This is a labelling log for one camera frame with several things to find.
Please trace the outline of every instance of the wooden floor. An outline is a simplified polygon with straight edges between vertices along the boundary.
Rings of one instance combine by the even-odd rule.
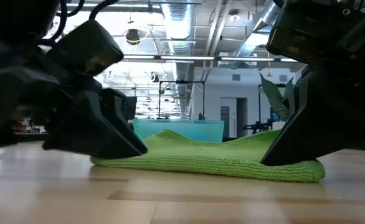
[[[0,149],[0,224],[365,223],[365,152],[319,184],[93,167],[37,143]]]

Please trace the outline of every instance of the plastic container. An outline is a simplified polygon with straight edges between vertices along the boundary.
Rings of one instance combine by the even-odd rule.
[[[133,126],[141,140],[169,129],[198,141],[222,142],[224,121],[134,119]]]

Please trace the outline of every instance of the green towel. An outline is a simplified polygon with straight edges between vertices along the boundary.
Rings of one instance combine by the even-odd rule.
[[[285,166],[265,166],[260,160],[279,131],[267,131],[235,141],[212,143],[186,138],[165,130],[143,142],[148,153],[129,159],[97,159],[98,166],[226,175],[253,179],[317,182],[325,176],[319,161]]]

